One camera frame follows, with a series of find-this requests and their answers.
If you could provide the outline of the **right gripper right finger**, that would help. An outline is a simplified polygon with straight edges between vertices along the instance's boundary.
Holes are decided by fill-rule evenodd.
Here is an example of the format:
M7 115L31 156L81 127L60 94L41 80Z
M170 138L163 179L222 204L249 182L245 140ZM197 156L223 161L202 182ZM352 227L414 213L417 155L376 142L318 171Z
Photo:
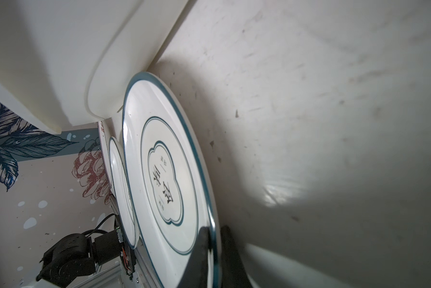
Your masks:
M222 242L222 288L253 288L229 226L220 230Z

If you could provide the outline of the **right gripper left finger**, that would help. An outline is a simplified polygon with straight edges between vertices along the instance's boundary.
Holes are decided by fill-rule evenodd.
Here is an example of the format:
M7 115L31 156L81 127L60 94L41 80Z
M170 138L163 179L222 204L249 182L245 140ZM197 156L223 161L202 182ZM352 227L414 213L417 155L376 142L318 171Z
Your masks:
M209 251L212 248L209 227L200 228L178 288L206 288Z

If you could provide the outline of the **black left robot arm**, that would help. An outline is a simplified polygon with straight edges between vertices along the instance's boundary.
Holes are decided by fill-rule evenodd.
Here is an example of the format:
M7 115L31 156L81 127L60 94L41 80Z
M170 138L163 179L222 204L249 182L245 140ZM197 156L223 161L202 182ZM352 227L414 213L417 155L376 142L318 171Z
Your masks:
M66 288L78 277L90 276L100 266L118 259L129 279L136 272L136 256L127 244L119 215L109 214L94 229L63 237L41 259L36 284Z

